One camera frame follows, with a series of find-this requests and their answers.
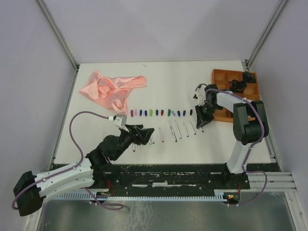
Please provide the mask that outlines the lavender capped marker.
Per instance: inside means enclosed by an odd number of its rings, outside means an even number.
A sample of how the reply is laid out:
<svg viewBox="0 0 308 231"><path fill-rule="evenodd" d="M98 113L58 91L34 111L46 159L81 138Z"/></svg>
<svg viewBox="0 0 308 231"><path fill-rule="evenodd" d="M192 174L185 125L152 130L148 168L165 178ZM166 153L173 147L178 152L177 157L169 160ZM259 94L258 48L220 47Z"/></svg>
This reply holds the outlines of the lavender capped marker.
<svg viewBox="0 0 308 231"><path fill-rule="evenodd" d="M178 125L176 120L174 121L174 123L175 123L176 129L177 129L178 135L179 135L179 139L181 140L182 139L182 135L181 135L181 131L180 131L179 125Z"/></svg>

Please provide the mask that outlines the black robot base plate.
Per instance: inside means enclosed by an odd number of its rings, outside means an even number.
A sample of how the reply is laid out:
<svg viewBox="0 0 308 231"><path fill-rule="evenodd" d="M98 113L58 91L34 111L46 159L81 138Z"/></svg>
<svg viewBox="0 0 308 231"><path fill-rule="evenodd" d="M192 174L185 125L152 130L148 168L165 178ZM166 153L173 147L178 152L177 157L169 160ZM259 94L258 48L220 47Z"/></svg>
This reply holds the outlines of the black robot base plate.
<svg viewBox="0 0 308 231"><path fill-rule="evenodd" d="M213 195L215 190L249 189L246 173L229 174L225 164L112 165L91 189L115 189L115 196Z"/></svg>

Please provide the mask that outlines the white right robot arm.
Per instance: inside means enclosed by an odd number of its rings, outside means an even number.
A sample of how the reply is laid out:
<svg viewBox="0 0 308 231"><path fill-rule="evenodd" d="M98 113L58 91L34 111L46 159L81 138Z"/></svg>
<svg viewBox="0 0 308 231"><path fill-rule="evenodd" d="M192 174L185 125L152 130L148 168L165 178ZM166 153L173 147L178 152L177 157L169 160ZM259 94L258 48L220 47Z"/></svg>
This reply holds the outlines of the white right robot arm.
<svg viewBox="0 0 308 231"><path fill-rule="evenodd" d="M227 109L233 114L236 143L226 163L227 173L220 177L224 187L232 188L238 183L237 174L246 172L246 164L254 146L269 134L264 103L242 98L228 90L219 90L215 84L199 84L193 98L198 101L195 106L197 129L212 122L217 110Z"/></svg>

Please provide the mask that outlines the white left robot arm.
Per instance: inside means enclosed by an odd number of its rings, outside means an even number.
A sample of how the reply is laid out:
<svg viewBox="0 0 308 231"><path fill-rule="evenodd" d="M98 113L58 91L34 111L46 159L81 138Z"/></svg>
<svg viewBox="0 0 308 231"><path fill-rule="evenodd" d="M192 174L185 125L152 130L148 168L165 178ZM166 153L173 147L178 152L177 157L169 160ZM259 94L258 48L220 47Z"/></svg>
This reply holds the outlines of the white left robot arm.
<svg viewBox="0 0 308 231"><path fill-rule="evenodd" d="M13 188L15 198L12 208L20 216L27 216L38 211L51 199L79 188L94 185L100 188L106 184L104 171L117 160L131 144L146 145L154 128L143 125L127 125L120 129L120 135L108 135L98 146L81 160L58 169L34 174L23 173Z"/></svg>

